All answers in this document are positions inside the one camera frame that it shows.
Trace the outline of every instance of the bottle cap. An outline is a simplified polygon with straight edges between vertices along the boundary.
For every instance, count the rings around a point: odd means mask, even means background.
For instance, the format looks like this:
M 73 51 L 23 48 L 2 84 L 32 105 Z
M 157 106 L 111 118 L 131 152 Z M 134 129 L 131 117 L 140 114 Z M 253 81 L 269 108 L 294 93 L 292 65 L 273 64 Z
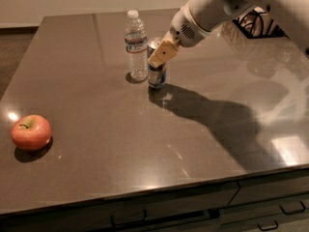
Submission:
M 130 19 L 135 19 L 138 17 L 138 11 L 128 11 L 127 17 Z

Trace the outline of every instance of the plastic bottle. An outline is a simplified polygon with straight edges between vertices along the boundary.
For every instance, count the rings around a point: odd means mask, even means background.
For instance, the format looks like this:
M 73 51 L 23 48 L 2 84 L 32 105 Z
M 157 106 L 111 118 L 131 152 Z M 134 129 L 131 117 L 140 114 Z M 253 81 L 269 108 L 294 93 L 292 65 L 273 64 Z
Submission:
M 137 11 L 128 11 L 126 20 L 126 52 L 128 68 L 133 81 L 148 77 L 146 26 Z

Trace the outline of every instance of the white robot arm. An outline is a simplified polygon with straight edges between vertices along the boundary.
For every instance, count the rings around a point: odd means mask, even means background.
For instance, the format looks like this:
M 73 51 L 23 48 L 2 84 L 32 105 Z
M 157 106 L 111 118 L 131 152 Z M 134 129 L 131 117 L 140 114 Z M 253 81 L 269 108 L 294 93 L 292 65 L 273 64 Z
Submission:
M 309 0 L 189 0 L 175 14 L 149 63 L 158 67 L 176 56 L 180 46 L 196 45 L 221 22 L 256 6 L 266 10 L 309 58 Z

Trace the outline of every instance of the aluminum can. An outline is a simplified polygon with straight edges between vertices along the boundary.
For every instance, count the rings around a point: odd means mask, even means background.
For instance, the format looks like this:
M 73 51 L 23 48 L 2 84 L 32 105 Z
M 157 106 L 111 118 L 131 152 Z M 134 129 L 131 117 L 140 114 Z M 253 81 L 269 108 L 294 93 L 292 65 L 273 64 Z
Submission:
M 152 53 L 157 49 L 160 45 L 162 38 L 152 38 L 147 42 L 147 56 L 148 58 L 152 55 Z M 165 77 L 166 77 L 166 68 L 165 63 L 158 66 L 157 68 L 153 67 L 151 64 L 148 64 L 148 83 L 149 86 L 154 89 L 160 89 L 165 85 Z

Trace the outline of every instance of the apple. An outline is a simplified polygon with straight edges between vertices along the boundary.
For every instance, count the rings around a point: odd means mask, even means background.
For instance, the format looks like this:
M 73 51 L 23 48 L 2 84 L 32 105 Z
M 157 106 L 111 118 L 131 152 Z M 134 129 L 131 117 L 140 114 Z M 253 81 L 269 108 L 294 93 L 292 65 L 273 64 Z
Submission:
M 51 138 L 51 126 L 40 115 L 29 115 L 15 122 L 11 138 L 17 148 L 36 151 L 47 145 Z

